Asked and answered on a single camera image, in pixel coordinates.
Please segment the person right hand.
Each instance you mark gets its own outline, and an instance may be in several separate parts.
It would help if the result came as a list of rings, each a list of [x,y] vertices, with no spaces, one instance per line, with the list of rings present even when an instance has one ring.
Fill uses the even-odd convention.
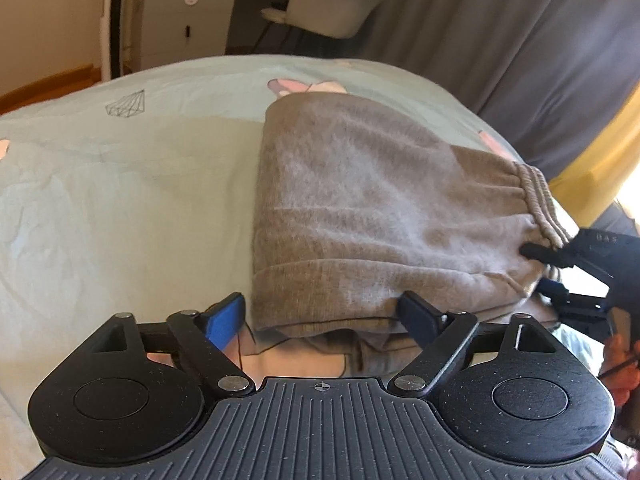
[[[622,408],[639,388],[639,343],[629,342],[626,333],[617,332],[604,343],[603,362],[598,378]]]

